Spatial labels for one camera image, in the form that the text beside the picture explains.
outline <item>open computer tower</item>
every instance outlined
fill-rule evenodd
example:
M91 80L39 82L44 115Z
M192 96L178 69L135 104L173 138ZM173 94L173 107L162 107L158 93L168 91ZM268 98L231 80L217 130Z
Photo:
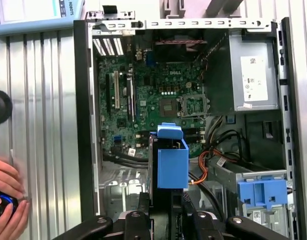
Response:
M137 206L148 188L149 134L171 122L189 145L191 176L200 176L207 147L218 151L206 159L205 183L226 217L297 239L287 18L89 12L74 23L74 44L82 220ZM212 212L197 186L188 192Z

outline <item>screw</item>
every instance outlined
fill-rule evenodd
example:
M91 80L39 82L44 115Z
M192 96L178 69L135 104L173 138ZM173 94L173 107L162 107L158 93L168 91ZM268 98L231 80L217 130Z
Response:
M205 217L206 217L206 214L203 213L203 212L198 212L198 216L201 217L201 218L205 218Z
M236 224L241 224L243 221L240 219L240 218L238 218L238 217L234 217L233 219L232 219Z
M103 217L100 217L100 218L98 219L98 223L99 223L99 224L104 224L105 222L107 222L107 220L104 219Z
M134 217L134 218L140 217L140 215L136 212L134 212L131 216Z

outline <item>orange wire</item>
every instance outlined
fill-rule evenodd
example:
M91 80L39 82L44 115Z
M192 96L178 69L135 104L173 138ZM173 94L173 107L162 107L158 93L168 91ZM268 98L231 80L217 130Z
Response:
M224 158L223 154L221 154L220 151L218 151L218 150L216 150L216 149L213 149L212 152L213 152L213 154L215 154L216 156L219 156L219 157ZM209 154L209 153L210 153L210 151L204 151L204 152L202 152L202 153L199 155L199 157L198 157L198 165L199 165L201 171L203 172L203 174L202 174L202 176L201 176L201 178L200 178L199 180L190 182L190 183L189 183L190 185L200 184L200 183L202 183L203 181L206 180L206 178L207 178L207 176L208 176L208 168L205 167L205 156L206 156L206 154ZM237 161L235 161L235 160L232 160L232 159L229 159L229 158L226 158L226 157L225 157L225 159L226 159L227 161L229 161L229 162L234 162L234 163L237 162Z

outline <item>label sticker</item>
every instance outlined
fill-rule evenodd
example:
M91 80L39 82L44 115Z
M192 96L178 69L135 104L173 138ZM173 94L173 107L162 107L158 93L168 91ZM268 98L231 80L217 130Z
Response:
M134 157L136 155L136 149L129 148L128 155Z
M243 107L246 108L246 109L252 109L253 108L253 105L250 104L250 103L243 103Z
M258 224L262 224L262 213L261 213L261 211L253 211L252 218L253 218L254 222L256 222Z
M267 101L266 65L261 56L242 56L241 73L245 102Z
M222 167L225 163L226 163L226 159L224 159L223 157L221 157L218 161L217 161L217 165L219 167Z

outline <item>capacitor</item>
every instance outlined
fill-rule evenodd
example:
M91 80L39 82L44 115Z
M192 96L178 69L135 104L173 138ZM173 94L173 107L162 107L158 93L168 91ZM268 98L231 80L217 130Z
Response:
M127 88L126 87L124 87L122 89L122 95L127 96Z

